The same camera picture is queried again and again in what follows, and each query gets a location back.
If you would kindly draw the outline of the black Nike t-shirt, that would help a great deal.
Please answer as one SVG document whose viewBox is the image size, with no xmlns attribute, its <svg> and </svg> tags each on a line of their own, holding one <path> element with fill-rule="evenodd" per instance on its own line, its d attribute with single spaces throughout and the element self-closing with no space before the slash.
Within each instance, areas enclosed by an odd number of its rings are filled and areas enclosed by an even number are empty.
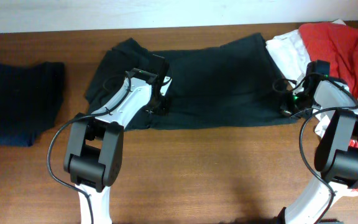
<svg viewBox="0 0 358 224">
<path fill-rule="evenodd" d="M 256 33 L 199 50 L 166 50 L 168 112 L 140 111 L 128 129 L 201 129 L 290 124 L 273 82 L 281 74 Z"/>
</svg>

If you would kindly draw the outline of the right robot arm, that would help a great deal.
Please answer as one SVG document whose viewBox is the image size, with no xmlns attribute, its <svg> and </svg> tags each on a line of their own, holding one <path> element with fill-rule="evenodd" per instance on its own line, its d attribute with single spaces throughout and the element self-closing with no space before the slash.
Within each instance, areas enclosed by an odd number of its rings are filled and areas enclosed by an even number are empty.
<svg viewBox="0 0 358 224">
<path fill-rule="evenodd" d="M 358 101 L 341 78 L 329 74 L 330 64 L 310 62 L 306 74 L 295 87 L 286 90 L 284 79 L 272 84 L 282 94 L 282 113 L 293 119 L 304 118 L 299 133 L 299 149 L 312 179 L 302 194 L 282 208 L 274 223 L 322 223 L 326 212 L 342 197 L 358 189 Z M 310 165 L 303 149 L 303 135 L 312 118 L 327 118 Z"/>
</svg>

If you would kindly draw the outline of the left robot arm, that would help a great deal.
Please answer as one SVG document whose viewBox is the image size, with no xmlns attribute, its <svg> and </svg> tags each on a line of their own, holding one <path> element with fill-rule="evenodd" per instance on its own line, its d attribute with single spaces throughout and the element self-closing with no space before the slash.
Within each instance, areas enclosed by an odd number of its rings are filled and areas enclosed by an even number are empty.
<svg viewBox="0 0 358 224">
<path fill-rule="evenodd" d="M 109 194 L 121 169 L 124 130 L 141 110 L 167 112 L 168 68 L 153 55 L 147 68 L 125 72 L 122 87 L 100 109 L 75 116 L 63 168 L 78 191 L 82 223 L 112 222 Z"/>
</svg>

